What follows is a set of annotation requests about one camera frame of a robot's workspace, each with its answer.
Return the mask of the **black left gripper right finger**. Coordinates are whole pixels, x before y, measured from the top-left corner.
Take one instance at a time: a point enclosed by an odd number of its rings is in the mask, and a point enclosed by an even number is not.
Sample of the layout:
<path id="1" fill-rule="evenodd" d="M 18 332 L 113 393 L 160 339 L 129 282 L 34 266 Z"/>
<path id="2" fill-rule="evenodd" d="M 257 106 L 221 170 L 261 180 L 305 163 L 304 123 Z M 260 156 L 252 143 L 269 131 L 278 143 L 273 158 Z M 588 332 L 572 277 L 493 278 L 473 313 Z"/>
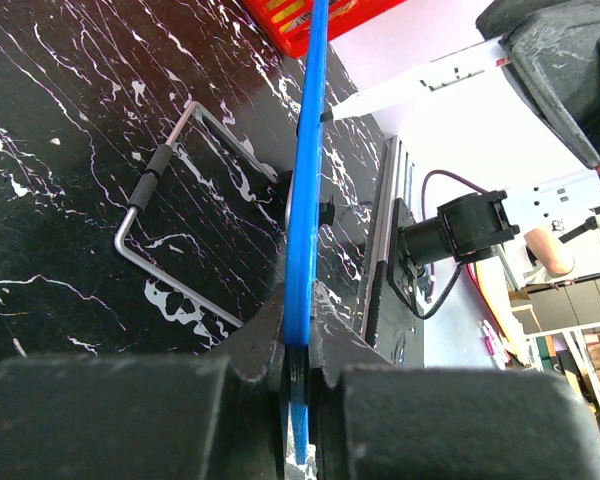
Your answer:
<path id="1" fill-rule="evenodd" d="M 310 440 L 321 479 L 600 479 L 600 433 L 559 376 L 404 369 L 314 290 Z"/>

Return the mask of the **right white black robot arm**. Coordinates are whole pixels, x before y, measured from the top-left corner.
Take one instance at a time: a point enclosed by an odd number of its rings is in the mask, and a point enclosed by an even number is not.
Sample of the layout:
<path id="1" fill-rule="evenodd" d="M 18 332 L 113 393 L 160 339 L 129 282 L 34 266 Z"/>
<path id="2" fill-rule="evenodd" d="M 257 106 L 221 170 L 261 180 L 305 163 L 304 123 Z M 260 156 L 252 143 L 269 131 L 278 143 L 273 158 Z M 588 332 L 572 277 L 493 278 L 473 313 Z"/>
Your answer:
<path id="1" fill-rule="evenodd" d="M 516 93 L 583 164 L 583 171 L 529 187 L 470 193 L 435 217 L 394 225 L 406 257 L 467 264 L 555 213 L 600 206 L 600 1 L 494 1 L 477 18 Z"/>

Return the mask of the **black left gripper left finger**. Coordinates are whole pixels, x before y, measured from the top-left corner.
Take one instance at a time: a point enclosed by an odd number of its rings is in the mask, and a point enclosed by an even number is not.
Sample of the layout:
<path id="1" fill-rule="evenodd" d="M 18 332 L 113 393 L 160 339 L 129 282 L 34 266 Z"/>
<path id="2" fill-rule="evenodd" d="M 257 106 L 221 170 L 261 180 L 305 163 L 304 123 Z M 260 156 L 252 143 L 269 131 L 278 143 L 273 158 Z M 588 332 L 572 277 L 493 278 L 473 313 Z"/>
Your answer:
<path id="1" fill-rule="evenodd" d="M 0 479 L 280 479 L 283 291 L 200 355 L 0 364 Z"/>

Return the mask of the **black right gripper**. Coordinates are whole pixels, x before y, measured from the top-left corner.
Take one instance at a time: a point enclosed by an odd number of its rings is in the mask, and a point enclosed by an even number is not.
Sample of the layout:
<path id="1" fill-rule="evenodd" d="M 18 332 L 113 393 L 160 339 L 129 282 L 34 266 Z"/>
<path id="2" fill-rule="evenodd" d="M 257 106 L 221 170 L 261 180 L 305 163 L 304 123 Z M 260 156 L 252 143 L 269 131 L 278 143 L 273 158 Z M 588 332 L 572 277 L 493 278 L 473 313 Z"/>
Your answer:
<path id="1" fill-rule="evenodd" d="M 495 0 L 476 19 L 503 46 L 538 115 L 589 169 L 600 168 L 600 1 Z"/>

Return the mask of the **black capped whiteboard marker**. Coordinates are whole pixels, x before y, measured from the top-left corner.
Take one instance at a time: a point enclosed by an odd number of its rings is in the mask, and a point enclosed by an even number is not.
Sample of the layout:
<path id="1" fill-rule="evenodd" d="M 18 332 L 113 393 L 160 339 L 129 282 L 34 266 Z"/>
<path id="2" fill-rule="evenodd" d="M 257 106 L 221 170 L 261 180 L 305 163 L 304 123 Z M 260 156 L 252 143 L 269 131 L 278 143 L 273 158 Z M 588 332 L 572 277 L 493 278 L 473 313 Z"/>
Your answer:
<path id="1" fill-rule="evenodd" d="M 440 91 L 491 69 L 503 68 L 511 59 L 500 40 L 501 37 L 496 37 L 467 47 L 360 90 L 326 109 L 320 120 L 325 123 L 365 116 Z"/>

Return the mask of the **blue framed whiteboard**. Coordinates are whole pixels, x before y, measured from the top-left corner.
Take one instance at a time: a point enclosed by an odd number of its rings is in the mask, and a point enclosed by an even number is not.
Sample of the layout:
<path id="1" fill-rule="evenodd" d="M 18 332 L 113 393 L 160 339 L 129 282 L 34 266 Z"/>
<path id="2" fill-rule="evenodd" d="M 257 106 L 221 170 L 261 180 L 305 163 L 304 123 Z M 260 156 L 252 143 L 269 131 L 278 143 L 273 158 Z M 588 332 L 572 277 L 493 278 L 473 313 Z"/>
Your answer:
<path id="1" fill-rule="evenodd" d="M 308 56 L 298 122 L 297 147 L 287 229 L 283 333 L 290 379 L 289 413 L 295 461 L 307 462 L 308 350 L 316 279 L 320 183 L 326 85 L 329 3 L 312 8 Z"/>

